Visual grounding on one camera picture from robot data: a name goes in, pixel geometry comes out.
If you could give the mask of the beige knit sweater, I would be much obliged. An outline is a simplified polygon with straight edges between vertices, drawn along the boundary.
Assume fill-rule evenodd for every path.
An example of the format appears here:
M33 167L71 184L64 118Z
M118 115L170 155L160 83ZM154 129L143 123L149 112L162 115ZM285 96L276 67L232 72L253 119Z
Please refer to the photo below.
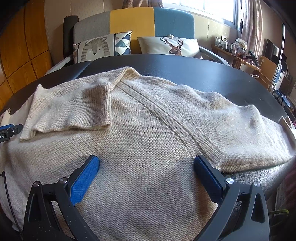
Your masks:
M100 169L77 209L101 240L192 240L216 210L194 174L203 155L233 173L288 162L295 127L216 92L116 69L36 91L1 144L1 207L23 225L35 181L69 176L90 156Z

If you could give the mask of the pink ruffled bedspread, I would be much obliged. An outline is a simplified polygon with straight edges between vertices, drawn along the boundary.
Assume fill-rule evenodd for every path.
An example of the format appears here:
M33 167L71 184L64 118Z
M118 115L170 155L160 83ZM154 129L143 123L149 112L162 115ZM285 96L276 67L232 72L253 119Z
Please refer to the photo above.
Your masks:
M288 173L281 182L276 192L276 210L287 209L289 212L295 210L295 126L288 116L281 117L279 124L288 134L292 144L293 164L288 168Z

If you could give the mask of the orange wooden cabinet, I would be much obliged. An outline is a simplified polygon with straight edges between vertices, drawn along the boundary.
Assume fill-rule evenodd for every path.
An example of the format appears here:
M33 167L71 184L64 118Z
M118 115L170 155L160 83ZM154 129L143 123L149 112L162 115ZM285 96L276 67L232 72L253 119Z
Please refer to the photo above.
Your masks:
M25 1L1 29L1 108L51 67L45 2Z

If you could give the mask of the blue child bicycle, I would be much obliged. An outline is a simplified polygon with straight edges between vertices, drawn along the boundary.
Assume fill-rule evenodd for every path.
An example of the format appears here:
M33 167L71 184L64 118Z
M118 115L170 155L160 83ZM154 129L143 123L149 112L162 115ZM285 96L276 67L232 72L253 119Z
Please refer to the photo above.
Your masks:
M272 92L272 96L276 99L276 101L282 106L290 107L290 102L286 98L286 96L280 90L274 90Z

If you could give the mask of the tiger print cushion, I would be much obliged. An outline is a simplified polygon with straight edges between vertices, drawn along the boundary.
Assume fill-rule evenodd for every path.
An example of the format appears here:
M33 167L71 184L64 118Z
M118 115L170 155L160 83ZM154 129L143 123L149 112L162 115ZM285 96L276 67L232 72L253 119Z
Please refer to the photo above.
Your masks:
M94 61L99 58L131 53L132 31L109 34L74 44L74 63Z

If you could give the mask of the wooden side table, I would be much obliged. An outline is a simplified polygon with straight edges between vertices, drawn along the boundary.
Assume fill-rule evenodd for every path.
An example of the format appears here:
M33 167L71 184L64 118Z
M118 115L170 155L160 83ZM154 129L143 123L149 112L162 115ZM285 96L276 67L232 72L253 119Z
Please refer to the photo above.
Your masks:
M224 55L232 57L233 62L232 62L231 66L233 68L235 68L235 69L241 69L241 65L243 64L243 65L245 65L245 66L247 66L247 67L249 67L249 68L251 68L253 70L256 70L257 72L262 72L262 70L260 68L256 67L255 65L252 65L252 64L248 63L247 61L240 58L239 56L234 56L230 52L227 52L227 51L225 51L225 50L223 50L223 49L221 49L221 48L219 48L219 47L217 47L217 46L215 46L213 44L211 45L211 48L212 48L213 52L215 54L217 54L217 55L219 53L223 53Z

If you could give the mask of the black hair dryer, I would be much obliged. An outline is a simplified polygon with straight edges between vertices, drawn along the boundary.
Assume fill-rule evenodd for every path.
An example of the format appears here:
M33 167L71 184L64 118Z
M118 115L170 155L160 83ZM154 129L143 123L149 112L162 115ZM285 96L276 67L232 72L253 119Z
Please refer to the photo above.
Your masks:
M249 50L248 55L245 57L245 59L250 59L255 64L256 67L258 68L260 67L258 59L252 51Z

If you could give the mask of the black monitor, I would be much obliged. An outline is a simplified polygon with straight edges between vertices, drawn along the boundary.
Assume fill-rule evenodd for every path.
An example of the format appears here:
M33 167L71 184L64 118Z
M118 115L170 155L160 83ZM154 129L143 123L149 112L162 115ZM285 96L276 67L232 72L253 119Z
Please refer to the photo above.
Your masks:
M273 63L278 64L280 48L274 45L269 39L264 39L264 49L262 54Z

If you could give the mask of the grey yellow blue sofa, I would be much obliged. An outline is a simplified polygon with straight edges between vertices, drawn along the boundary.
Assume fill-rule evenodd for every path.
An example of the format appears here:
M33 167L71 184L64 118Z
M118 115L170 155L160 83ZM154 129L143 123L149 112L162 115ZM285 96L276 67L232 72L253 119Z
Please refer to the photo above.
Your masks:
M142 54L138 37L169 37L197 39L203 59L226 65L227 61L203 47L198 37L201 27L209 21L184 11L165 8L128 8L99 13L80 20L71 15L64 18L62 24L63 60L52 67L52 73L67 65L75 64L74 44L109 34L132 31L130 54Z

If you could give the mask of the deer print cushion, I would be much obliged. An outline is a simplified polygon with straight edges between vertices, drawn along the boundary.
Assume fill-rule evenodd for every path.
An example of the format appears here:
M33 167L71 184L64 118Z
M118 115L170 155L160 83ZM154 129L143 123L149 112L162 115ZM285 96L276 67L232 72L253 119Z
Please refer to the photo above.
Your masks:
M138 37L142 54L163 54L203 59L197 39L169 37Z

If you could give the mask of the patterned curtain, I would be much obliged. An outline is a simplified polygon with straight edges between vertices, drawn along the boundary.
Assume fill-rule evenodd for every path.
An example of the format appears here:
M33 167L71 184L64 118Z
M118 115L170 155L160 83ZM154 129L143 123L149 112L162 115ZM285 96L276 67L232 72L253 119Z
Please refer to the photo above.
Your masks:
M242 1L240 38L247 42L247 52L260 52L263 31L262 8L259 0Z

